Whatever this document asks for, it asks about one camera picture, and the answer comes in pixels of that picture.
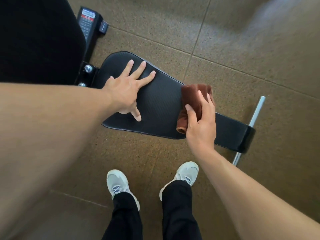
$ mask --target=leg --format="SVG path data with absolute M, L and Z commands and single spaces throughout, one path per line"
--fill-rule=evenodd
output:
M 129 189 L 127 177 L 119 170 L 111 170 L 106 182 L 114 210 L 102 240 L 142 240 L 140 204 Z
M 174 179 L 160 191 L 164 240 L 201 240 L 198 223 L 192 215 L 192 191 L 199 167 L 190 161 L 182 164 Z

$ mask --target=shoelace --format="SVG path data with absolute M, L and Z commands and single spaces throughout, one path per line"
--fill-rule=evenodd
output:
M 121 185 L 115 185 L 115 186 L 113 186 L 112 190 L 113 190 L 113 193 L 114 193 L 115 195 L 122 192 L 122 188 L 120 188 L 120 186 L 121 186 Z
M 187 176 L 184 176 L 184 180 L 183 181 L 187 182 L 189 185 L 191 185 L 191 183 L 192 183 L 192 180 Z

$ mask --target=brown towel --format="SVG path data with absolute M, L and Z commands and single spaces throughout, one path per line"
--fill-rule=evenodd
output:
M 186 134 L 188 128 L 188 114 L 186 110 L 186 104 L 189 104 L 197 114 L 197 120 L 201 120 L 202 117 L 202 107 L 199 98 L 198 91 L 201 91 L 202 96 L 208 101 L 207 93 L 209 93 L 211 101 L 214 103 L 212 98 L 212 87 L 206 84 L 191 84 L 184 85 L 181 87 L 182 95 L 182 110 L 180 111 L 178 122 L 177 122 L 177 131 Z

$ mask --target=person's left hand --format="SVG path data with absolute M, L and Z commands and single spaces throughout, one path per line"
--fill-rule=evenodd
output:
M 141 121 L 141 114 L 137 108 L 137 94 L 140 88 L 154 79 L 156 72 L 153 71 L 146 78 L 137 80 L 146 68 L 146 62 L 143 61 L 139 68 L 129 76 L 133 65 L 134 61 L 130 60 L 118 78 L 110 77 L 106 81 L 102 91 L 111 94 L 111 102 L 116 107 L 117 112 L 121 114 L 131 113 L 137 121 Z

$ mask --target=person's right arm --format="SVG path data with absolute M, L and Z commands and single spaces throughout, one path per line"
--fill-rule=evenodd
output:
M 186 106 L 188 144 L 243 240 L 320 239 L 320 224 L 271 193 L 214 150 L 215 107 L 199 93 L 202 119 Z

